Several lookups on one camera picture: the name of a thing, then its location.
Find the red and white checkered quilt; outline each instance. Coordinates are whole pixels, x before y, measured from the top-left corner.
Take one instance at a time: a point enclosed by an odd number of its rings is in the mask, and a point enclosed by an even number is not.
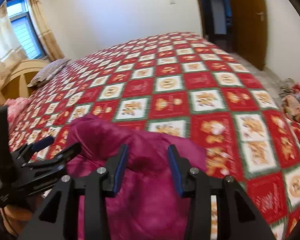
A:
[[[136,130],[188,137],[207,149],[208,175],[232,174],[284,239],[300,219],[300,125],[257,79],[193,33],[168,33],[98,51],[31,95],[11,134],[16,149],[48,134],[64,148],[72,120],[93,113]]]

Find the purple comforter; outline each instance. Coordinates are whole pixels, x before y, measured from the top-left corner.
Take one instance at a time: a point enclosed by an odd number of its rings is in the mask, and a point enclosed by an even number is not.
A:
[[[87,114],[71,124],[67,146],[80,142],[82,152],[68,163],[73,177],[90,174],[129,147],[122,188],[106,198],[112,240],[183,239],[190,199],[178,197],[167,161],[167,148],[175,144],[180,156],[205,171],[205,149],[189,139],[161,133],[133,131]],[[84,196],[79,204],[78,239],[84,239]]]

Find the black clamp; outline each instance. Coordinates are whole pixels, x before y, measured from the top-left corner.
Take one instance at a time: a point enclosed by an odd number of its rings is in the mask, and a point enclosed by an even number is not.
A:
[[[175,189],[191,198],[185,240],[211,238],[211,196],[217,200],[218,240],[275,240],[252,200],[233,176],[209,177],[180,157],[175,145],[168,148],[168,160]]]
[[[77,240],[79,196],[85,195],[85,240],[109,240],[105,197],[119,192],[128,161],[128,147],[88,176],[64,175],[34,213],[18,240]]]
[[[66,163],[81,152],[74,145],[58,153],[53,159],[28,163],[35,152],[54,142],[48,136],[39,142],[25,144],[10,153],[7,107],[0,107],[0,208],[8,204],[26,206],[26,198],[51,189],[66,174]]]

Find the wooden door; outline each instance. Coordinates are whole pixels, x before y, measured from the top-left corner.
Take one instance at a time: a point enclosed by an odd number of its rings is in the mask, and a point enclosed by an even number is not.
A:
[[[230,0],[234,51],[263,70],[267,47],[265,0]]]

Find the pink cloth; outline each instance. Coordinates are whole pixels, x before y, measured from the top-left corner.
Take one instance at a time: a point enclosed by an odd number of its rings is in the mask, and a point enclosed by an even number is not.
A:
[[[81,143],[82,152],[68,163],[73,177],[103,166],[121,144],[129,147],[122,188],[115,198],[106,198],[112,240],[183,239],[190,199],[181,199],[173,187],[167,149],[175,144],[180,156],[205,171],[204,148],[189,139],[120,127],[93,114],[71,123],[67,146],[75,142]],[[84,196],[79,204],[80,240],[84,239],[83,217]]]
[[[19,122],[21,112],[29,105],[31,100],[29,98],[17,98],[17,99],[8,99],[4,105],[8,106],[8,124],[9,124],[9,133],[12,132],[14,124]]]

